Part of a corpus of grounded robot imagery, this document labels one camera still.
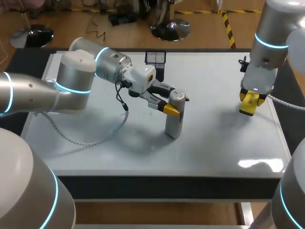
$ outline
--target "stand base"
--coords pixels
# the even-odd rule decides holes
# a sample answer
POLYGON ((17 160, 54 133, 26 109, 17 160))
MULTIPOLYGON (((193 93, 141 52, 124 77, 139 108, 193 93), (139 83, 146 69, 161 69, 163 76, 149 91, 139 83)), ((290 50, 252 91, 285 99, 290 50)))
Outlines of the stand base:
POLYGON ((53 31, 44 25, 31 25, 31 30, 21 30, 13 33, 10 44, 15 48, 40 48, 53 39, 53 31))
POLYGON ((181 19, 151 26, 152 34, 163 41, 176 42, 186 38, 191 33, 191 26, 181 19))

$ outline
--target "white spiral cable wrap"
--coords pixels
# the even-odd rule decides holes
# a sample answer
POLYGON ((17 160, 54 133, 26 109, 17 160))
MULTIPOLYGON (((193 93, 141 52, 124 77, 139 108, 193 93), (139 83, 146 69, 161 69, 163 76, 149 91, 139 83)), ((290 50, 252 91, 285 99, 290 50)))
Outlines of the white spiral cable wrap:
MULTIPOLYGON (((52 109, 49 111, 51 112, 53 109, 55 109, 56 105, 57 105, 57 102, 59 100, 59 88, 56 84, 56 82, 53 80, 53 79, 46 79, 46 81, 52 81, 54 86, 56 87, 56 91, 57 91, 57 96, 56 96, 56 99, 54 101, 54 105, 52 107, 52 109)), ((128 115, 129 115, 129 111, 126 111, 125 112, 125 117, 123 119, 123 121, 121 122, 121 124, 119 124, 115 129, 113 129, 110 133, 108 133, 108 135, 98 141, 95 141, 95 142, 88 142, 88 143, 85 143, 85 142, 78 142, 78 141, 74 141, 72 139, 70 139, 69 137, 67 137, 59 128, 58 126, 56 125, 55 121, 46 113, 46 112, 43 112, 41 113, 44 117, 46 117, 49 122, 51 123, 51 125, 54 127, 54 129, 56 130, 56 132, 62 136, 64 139, 66 139, 67 141, 73 143, 73 144, 76 144, 76 145, 79 145, 79 146, 96 146, 96 145, 99 145, 105 141, 107 141, 109 138, 111 138, 116 132, 119 131, 119 129, 121 129, 123 127, 123 125, 126 123, 127 119, 128 119, 128 115)))
POLYGON ((273 101, 279 103, 279 104, 284 105, 284 106, 288 106, 288 107, 290 107, 290 108, 293 108, 293 109, 296 109, 296 110, 300 110, 300 111, 305 111, 305 107, 296 106, 296 105, 293 105, 293 104, 284 102, 283 100, 280 100, 280 99, 278 99, 278 98, 275 98, 275 97, 273 97, 272 95, 268 95, 267 97, 270 98, 270 99, 272 99, 273 101))
POLYGON ((95 142, 89 142, 89 143, 85 143, 85 142, 77 142, 77 141, 74 141, 70 138, 68 138, 58 127, 57 125, 55 124, 55 121, 47 114, 47 113, 41 113, 44 117, 46 117, 49 122, 51 123, 51 125, 55 128, 56 132, 62 136, 64 139, 66 139, 67 141, 73 143, 73 144, 76 144, 76 145, 79 145, 79 146, 96 146, 96 145, 99 145, 105 141, 107 141, 109 138, 111 138, 116 132, 118 132, 119 129, 122 128, 122 126, 126 123, 127 121, 127 118, 128 118, 128 115, 129 115, 129 112, 126 111, 125 113, 125 117, 124 117, 124 120, 121 122, 121 124, 118 125, 118 127, 116 127, 114 130, 112 130, 106 137, 104 137, 103 139, 101 140, 98 140, 98 141, 95 141, 95 142))

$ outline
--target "table surface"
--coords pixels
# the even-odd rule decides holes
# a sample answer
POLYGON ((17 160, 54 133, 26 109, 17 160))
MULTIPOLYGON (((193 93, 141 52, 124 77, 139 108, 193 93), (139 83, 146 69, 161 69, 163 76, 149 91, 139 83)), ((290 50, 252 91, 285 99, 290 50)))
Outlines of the table surface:
MULTIPOLYGON (((128 52, 143 64, 144 52, 128 52)), ((122 92, 130 108, 126 125, 95 147, 63 139, 42 115, 32 117, 25 140, 59 176, 282 176, 290 153, 271 100, 254 117, 239 113, 238 59, 248 53, 167 53, 165 82, 183 88, 183 132, 164 133, 165 115, 122 92)), ((46 78, 58 73, 61 54, 51 57, 46 78)), ((111 83, 95 78, 87 108, 80 114, 51 114, 60 129, 80 142, 98 140, 123 119, 111 83)))

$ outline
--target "glowing blue light ring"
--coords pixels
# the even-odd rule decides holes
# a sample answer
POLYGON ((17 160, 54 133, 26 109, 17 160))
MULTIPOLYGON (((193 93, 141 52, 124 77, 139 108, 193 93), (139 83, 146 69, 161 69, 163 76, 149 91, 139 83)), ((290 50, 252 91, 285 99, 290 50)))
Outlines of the glowing blue light ring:
POLYGON ((106 49, 108 49, 109 47, 105 47, 103 48, 102 50, 100 50, 100 52, 96 55, 96 58, 95 58, 95 62, 97 62, 98 58, 100 57, 101 53, 103 51, 105 51, 106 49))
POLYGON ((6 73, 6 72, 4 72, 4 74, 6 74, 8 80, 10 82, 10 102, 9 102, 8 108, 6 108, 6 110, 4 112, 4 113, 6 113, 6 112, 8 112, 10 110, 11 104, 13 103, 13 83, 11 81, 10 75, 8 73, 6 73))
POLYGON ((57 178, 56 178, 55 174, 53 173, 53 171, 51 169, 50 169, 50 171, 53 174, 53 177, 54 177, 54 180, 55 180, 55 185, 56 185, 55 198, 54 198, 54 203, 53 203, 53 206, 51 208, 51 211, 50 211, 48 217, 46 218, 46 220, 44 221, 44 223, 42 224, 42 226, 39 229, 44 229, 45 226, 47 225, 47 223, 50 221, 50 218, 53 215, 53 212, 54 212, 56 204, 57 204, 57 199, 58 199, 58 183, 57 183, 57 178))
POLYGON ((281 183, 281 185, 280 185, 280 192, 281 192, 282 203, 283 203, 283 206, 284 206, 284 208, 285 208, 285 210, 286 210, 288 216, 290 217, 290 219, 292 220, 292 222, 295 223, 295 224, 297 225, 297 227, 298 227, 299 229, 303 229, 303 228, 296 222, 296 220, 292 217, 292 215, 290 214, 290 212, 288 211, 288 209, 287 209, 287 207, 286 207, 286 204, 285 204, 284 198, 283 198, 283 194, 282 194, 282 183, 281 183))
POLYGON ((82 91, 76 91, 76 90, 72 90, 72 89, 69 89, 69 88, 66 88, 64 86, 61 86, 59 83, 57 83, 57 86, 59 86, 61 89, 65 90, 65 91, 68 91, 68 92, 73 92, 73 93, 78 93, 78 94, 88 94, 90 93, 90 91, 86 91, 86 92, 82 92, 82 91))
POLYGON ((286 48, 288 48, 288 45, 277 46, 277 45, 272 45, 272 44, 265 43, 261 39, 259 39, 256 34, 255 34, 255 38, 257 39, 258 42, 260 42, 261 44, 263 44, 263 45, 265 45, 269 48, 274 48, 274 49, 286 49, 286 48))

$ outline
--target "small black basket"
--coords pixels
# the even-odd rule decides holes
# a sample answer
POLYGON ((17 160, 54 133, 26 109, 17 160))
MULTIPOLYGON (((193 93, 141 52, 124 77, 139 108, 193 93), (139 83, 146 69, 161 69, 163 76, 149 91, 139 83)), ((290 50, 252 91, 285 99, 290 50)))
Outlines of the small black basket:
POLYGON ((145 63, 156 68, 156 79, 160 82, 164 81, 164 68, 166 62, 166 52, 151 52, 145 54, 145 63))

